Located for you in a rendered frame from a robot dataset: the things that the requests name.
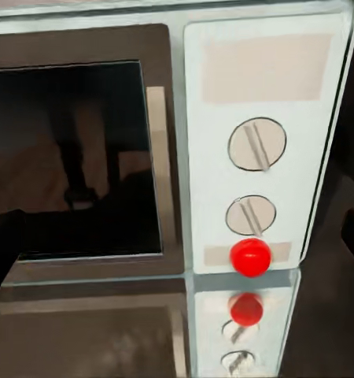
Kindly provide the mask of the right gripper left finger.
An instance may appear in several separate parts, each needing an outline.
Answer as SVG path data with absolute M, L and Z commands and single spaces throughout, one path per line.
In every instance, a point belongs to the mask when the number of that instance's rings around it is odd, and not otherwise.
M 0 215 L 0 285 L 28 241 L 28 223 L 22 210 Z

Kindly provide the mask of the microwave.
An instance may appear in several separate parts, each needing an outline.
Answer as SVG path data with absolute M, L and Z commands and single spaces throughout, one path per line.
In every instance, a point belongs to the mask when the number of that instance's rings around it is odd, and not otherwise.
M 3 283 L 306 258 L 354 51 L 354 0 L 0 9 Z

